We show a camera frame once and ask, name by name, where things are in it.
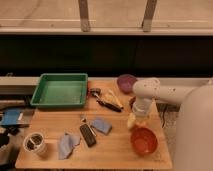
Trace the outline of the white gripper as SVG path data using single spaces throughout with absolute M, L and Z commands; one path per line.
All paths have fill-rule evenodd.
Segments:
M 136 122 L 136 116 L 145 117 L 149 115 L 150 106 L 152 104 L 151 99 L 137 98 L 133 103 L 132 111 L 127 119 L 127 128 L 131 130 Z

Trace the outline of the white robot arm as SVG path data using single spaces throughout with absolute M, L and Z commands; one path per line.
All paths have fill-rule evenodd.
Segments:
M 139 127 L 160 100 L 180 106 L 176 124 L 175 171 L 213 171 L 213 78 L 200 86 L 162 85 L 157 78 L 133 85 L 136 97 L 127 127 Z

